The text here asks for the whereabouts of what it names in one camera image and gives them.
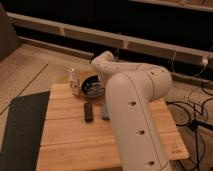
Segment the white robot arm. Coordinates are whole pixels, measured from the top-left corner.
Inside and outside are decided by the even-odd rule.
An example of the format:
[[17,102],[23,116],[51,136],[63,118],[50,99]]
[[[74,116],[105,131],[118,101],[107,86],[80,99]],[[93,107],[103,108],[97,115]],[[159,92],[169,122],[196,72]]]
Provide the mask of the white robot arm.
[[123,171],[172,171],[149,109],[169,92],[170,72],[159,65],[117,62],[109,51],[91,65],[105,87]]

